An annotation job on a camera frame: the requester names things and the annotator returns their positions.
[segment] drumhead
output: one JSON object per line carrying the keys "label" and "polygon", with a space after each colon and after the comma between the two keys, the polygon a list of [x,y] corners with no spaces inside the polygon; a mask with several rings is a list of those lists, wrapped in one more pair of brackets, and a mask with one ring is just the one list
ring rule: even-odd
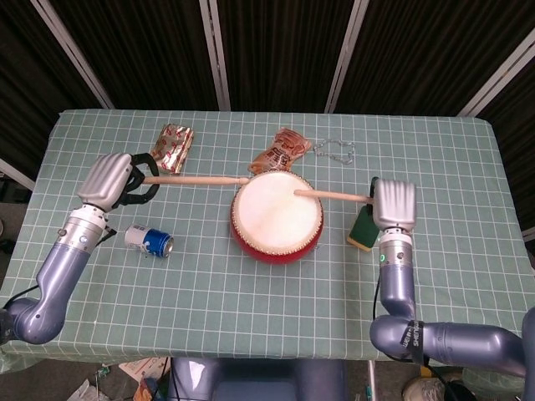
{"label": "drumhead", "polygon": [[252,248],[270,255],[303,249],[318,233],[323,213],[317,198],[294,195],[312,186],[294,173],[268,171],[242,186],[232,203],[232,223]]}

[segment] green sponge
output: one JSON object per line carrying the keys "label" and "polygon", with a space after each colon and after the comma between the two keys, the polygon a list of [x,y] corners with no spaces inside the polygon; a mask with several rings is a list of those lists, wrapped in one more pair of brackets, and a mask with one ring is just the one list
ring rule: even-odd
{"label": "green sponge", "polygon": [[[374,177],[369,187],[369,196],[374,197],[375,182],[378,177]],[[348,243],[357,246],[363,251],[371,251],[375,241],[379,236],[379,228],[374,223],[374,209],[372,205],[366,205],[360,209],[357,221],[348,235]]]}

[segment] green grid mat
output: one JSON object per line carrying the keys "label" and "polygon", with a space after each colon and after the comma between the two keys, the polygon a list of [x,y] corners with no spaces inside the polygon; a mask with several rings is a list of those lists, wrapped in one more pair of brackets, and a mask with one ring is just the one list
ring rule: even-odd
{"label": "green grid mat", "polygon": [[[354,141],[352,165],[309,152],[293,171],[316,189],[357,194],[368,192],[374,175],[415,183],[419,317],[520,332],[535,304],[535,281],[492,128],[473,118],[66,111],[51,135],[2,301],[34,284],[57,230],[80,205],[75,192],[97,156],[148,152],[170,122],[195,130],[184,175],[248,175],[247,165],[280,127],[312,141]],[[32,357],[380,358],[369,342],[378,252],[345,241],[356,205],[323,200],[318,247],[300,262],[269,266],[244,256],[230,239],[235,193],[235,187],[162,186],[149,204],[112,211],[110,226],[120,233],[90,258],[63,331],[43,346],[2,346],[4,370]],[[132,223],[171,233],[169,259],[127,250],[123,234]]]}

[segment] blue can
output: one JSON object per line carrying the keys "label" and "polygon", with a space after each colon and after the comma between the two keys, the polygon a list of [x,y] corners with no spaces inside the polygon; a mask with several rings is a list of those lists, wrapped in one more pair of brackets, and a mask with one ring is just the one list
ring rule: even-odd
{"label": "blue can", "polygon": [[128,227],[125,233],[127,247],[138,248],[144,253],[158,257],[168,257],[173,250],[174,243],[174,238],[166,232],[136,224]]}

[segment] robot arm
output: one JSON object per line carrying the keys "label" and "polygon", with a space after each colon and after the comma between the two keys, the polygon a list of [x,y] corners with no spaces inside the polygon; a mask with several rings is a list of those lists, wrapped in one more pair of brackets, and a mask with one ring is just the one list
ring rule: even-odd
{"label": "robot arm", "polygon": [[144,176],[136,167],[141,163],[147,163],[153,175],[158,175],[148,154],[97,159],[78,192],[83,205],[58,231],[58,239],[37,275],[40,299],[18,298],[0,312],[0,344],[13,339],[43,344],[59,334],[70,296],[106,227],[106,213],[121,204],[146,203],[158,191],[158,185],[153,185],[143,195],[129,194],[143,182]]}
{"label": "robot arm", "polygon": [[372,322],[371,342],[381,352],[397,358],[415,360],[420,353],[448,365],[524,377],[524,399],[535,400],[535,343],[532,338],[528,341],[535,331],[535,308],[524,318],[523,344],[521,338],[501,327],[416,321],[410,236],[416,221],[415,207],[414,185],[377,180],[374,222],[384,232],[379,244],[380,300],[389,315]]}

